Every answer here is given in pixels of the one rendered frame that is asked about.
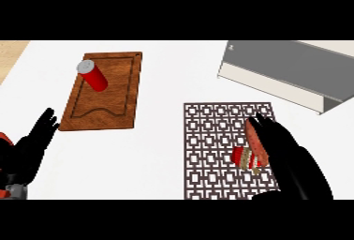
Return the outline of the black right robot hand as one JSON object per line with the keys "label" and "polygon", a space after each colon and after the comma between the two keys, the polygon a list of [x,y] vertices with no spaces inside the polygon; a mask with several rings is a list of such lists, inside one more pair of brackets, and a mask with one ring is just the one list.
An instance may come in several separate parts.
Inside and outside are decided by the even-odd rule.
{"label": "black right robot hand", "polygon": [[250,118],[257,137],[269,154],[279,190],[252,196],[254,201],[331,201],[334,194],[320,166],[298,145],[285,126],[258,113]]}

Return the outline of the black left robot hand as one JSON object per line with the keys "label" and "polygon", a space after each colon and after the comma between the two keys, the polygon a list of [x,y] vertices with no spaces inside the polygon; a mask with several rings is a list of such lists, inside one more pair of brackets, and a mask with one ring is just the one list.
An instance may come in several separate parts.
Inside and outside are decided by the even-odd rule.
{"label": "black left robot hand", "polygon": [[49,108],[15,145],[0,138],[0,189],[33,182],[58,127],[55,110]]}

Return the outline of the red striped cupcake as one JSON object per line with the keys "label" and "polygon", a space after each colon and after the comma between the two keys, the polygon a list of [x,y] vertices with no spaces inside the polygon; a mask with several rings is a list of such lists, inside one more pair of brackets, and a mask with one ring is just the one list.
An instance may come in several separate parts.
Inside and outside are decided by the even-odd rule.
{"label": "red striped cupcake", "polygon": [[254,174],[260,173],[260,167],[269,166],[269,154],[258,139],[255,128],[251,121],[245,123],[245,133],[248,147],[236,146],[232,150],[232,163],[244,171],[252,170]]}

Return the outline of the brown patterned placemat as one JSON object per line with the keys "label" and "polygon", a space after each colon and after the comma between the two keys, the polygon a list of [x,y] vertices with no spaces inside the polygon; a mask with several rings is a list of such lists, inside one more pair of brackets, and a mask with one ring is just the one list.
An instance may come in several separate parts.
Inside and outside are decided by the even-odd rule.
{"label": "brown patterned placemat", "polygon": [[270,167],[236,166],[233,148],[248,148],[245,121],[261,113],[276,119],[270,102],[185,104],[185,199],[250,200],[278,190]]}

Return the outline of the grey tiered shelf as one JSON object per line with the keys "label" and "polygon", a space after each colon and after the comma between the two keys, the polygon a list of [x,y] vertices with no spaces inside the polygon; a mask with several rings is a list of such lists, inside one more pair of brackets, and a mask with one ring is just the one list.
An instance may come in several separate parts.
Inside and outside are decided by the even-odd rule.
{"label": "grey tiered shelf", "polygon": [[354,98],[354,56],[294,40],[230,40],[219,77],[326,113]]}

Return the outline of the brown wooden cutting board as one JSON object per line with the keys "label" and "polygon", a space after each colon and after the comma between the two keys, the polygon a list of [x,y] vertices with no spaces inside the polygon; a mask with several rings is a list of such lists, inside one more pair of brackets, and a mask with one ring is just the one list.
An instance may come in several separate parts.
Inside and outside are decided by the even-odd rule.
{"label": "brown wooden cutting board", "polygon": [[83,59],[96,63],[108,87],[98,92],[77,75],[59,130],[133,128],[143,53],[95,52],[84,54]]}

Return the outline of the red can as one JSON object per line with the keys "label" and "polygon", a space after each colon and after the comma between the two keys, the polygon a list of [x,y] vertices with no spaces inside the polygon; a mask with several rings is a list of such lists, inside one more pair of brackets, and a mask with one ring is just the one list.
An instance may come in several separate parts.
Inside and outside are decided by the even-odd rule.
{"label": "red can", "polygon": [[108,81],[93,60],[83,60],[78,63],[77,73],[98,92],[106,89]]}

